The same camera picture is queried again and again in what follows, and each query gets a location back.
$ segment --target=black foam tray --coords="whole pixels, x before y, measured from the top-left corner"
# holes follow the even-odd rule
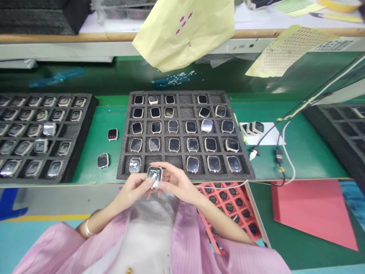
[[[9,136],[7,133],[4,136],[0,137],[0,148],[7,140],[15,140],[16,145],[8,155],[0,155],[0,159],[3,159],[3,165],[8,160],[22,160],[20,167],[18,168],[15,175],[11,178],[0,177],[0,184],[6,183],[19,183],[19,184],[41,184],[41,185],[54,185],[58,183],[68,183],[72,181],[73,175],[76,170],[76,166],[78,164],[79,158],[81,156],[81,152],[84,147],[84,143],[87,137],[87,133],[90,128],[90,124],[92,121],[92,117],[95,112],[95,108],[98,104],[98,100],[92,95],[87,93],[1,93],[1,96],[7,96],[10,98],[22,97],[26,98],[26,102],[22,107],[11,107],[10,104],[5,107],[0,107],[0,124],[10,124],[8,130],[13,124],[24,124],[26,125],[26,129],[23,131],[23,134],[18,137]],[[30,107],[28,106],[28,102],[32,97],[42,97],[42,102],[38,107]],[[45,107],[43,106],[43,101],[46,97],[54,96],[56,97],[56,103],[53,107]],[[58,100],[61,97],[70,97],[71,104],[68,107],[59,107],[57,105]],[[77,98],[86,98],[86,104],[84,107],[74,107],[75,100]],[[13,121],[4,121],[2,119],[4,112],[6,109],[17,109],[19,110],[17,117]],[[35,112],[30,121],[21,121],[19,119],[19,115],[22,113],[24,109],[34,109]],[[38,122],[35,120],[35,116],[40,110],[48,110],[49,116],[47,120]],[[53,122],[51,117],[55,110],[65,110],[65,116],[60,122]],[[71,112],[74,110],[82,110],[82,117],[80,121],[70,121]],[[56,123],[57,132],[55,136],[45,136],[41,133],[38,137],[28,137],[27,132],[31,125],[34,124],[44,124],[47,122]],[[14,154],[14,150],[18,147],[18,145],[22,141],[35,141],[36,139],[48,139],[48,151],[46,153],[35,153],[33,148],[25,155],[18,156]],[[58,148],[63,141],[71,141],[71,147],[67,153],[67,155],[59,156],[57,154]],[[34,178],[29,178],[24,176],[26,168],[32,160],[43,160],[42,168],[38,175]],[[46,173],[52,161],[63,160],[63,165],[61,168],[60,175],[56,178],[46,178]]]
[[[365,104],[319,105],[303,114],[365,194],[365,118],[352,110]]]
[[[136,95],[144,96],[143,105],[135,105],[134,97]],[[159,99],[158,104],[148,104],[149,96],[157,96]],[[174,95],[175,104],[166,104],[165,96]],[[208,98],[207,104],[198,104],[198,95],[206,95]],[[226,117],[215,117],[215,107],[217,105],[223,105],[227,108]],[[153,107],[159,107],[161,111],[161,118],[151,118],[150,109]],[[173,118],[164,118],[165,107],[174,108]],[[198,117],[198,113],[202,107],[210,109],[210,120],[213,120],[213,129],[210,133],[202,132],[200,125],[204,118]],[[132,111],[135,108],[143,108],[143,118],[132,118]],[[168,132],[168,121],[177,120],[179,122],[178,133]],[[231,120],[234,122],[233,133],[227,134],[221,132],[221,124],[223,120]],[[152,134],[151,124],[155,121],[161,121],[162,131],[161,134]],[[185,122],[194,121],[197,125],[196,134],[188,134],[185,130]],[[134,122],[142,122],[143,134],[133,134],[132,124]],[[151,152],[147,142],[152,137],[158,137],[160,139],[160,151]],[[204,148],[204,139],[207,137],[214,138],[217,142],[216,152],[206,152]],[[130,151],[130,144],[133,138],[142,138],[142,150],[139,153]],[[180,140],[180,151],[169,152],[168,141],[170,138],[177,138]],[[197,138],[199,142],[198,152],[189,152],[187,150],[186,140],[187,138]],[[227,138],[236,139],[239,141],[240,150],[237,153],[226,151],[225,140]],[[187,172],[186,159],[188,156],[193,156],[199,159],[199,170],[196,174]],[[209,172],[207,165],[207,156],[218,156],[221,162],[221,170],[218,173]],[[242,171],[239,173],[232,173],[228,168],[228,162],[226,156],[237,156],[242,165]],[[129,95],[129,105],[127,110],[127,120],[124,128],[124,136],[122,142],[121,156],[119,159],[117,179],[127,179],[130,175],[129,161],[133,157],[141,158],[141,171],[146,172],[149,164],[156,161],[166,161],[174,166],[183,169],[191,180],[207,180],[207,181],[245,181],[247,179],[254,179],[254,171],[249,161],[246,147],[242,141],[242,136],[236,123],[235,117],[231,105],[229,104],[228,97],[224,91],[135,91]]]

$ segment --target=silver bracelet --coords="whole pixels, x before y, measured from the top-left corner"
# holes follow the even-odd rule
[[[87,218],[87,220],[86,220],[86,224],[85,224],[85,233],[86,233],[86,235],[88,236],[88,237],[91,237],[91,236],[94,236],[95,234],[94,233],[91,233],[90,232],[90,230],[89,230],[89,228],[88,228],[88,223],[89,223],[89,219],[91,218],[91,216],[92,215],[94,215],[96,212],[98,212],[100,209],[98,209],[98,210],[96,210],[96,211],[94,211],[91,215],[90,215],[90,217],[89,218]]]

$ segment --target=yellow plastic bag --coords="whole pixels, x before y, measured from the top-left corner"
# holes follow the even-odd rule
[[[158,0],[133,46],[162,72],[181,69],[235,32],[233,0]]]

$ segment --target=blue floor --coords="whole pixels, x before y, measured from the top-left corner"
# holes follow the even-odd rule
[[[0,273],[10,274],[39,236],[58,221],[1,222],[0,223]],[[77,227],[81,220],[68,221]]]

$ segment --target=paper sheet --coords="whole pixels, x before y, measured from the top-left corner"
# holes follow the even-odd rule
[[[158,0],[132,42],[162,72],[182,69],[235,33],[232,0]]]
[[[269,131],[269,129],[274,125],[274,123],[262,123],[265,127],[263,134],[254,135],[254,136],[245,136],[245,142],[247,145],[257,145],[260,139]],[[278,142],[279,131],[276,127],[274,127],[264,139],[262,139],[260,145],[276,145]],[[279,145],[282,145],[282,137],[280,136]]]
[[[321,10],[324,6],[313,3],[309,0],[283,0],[275,8],[292,17],[299,17],[310,12]]]
[[[327,41],[338,38],[315,29],[292,25],[263,51],[246,75],[281,77],[299,58]]]

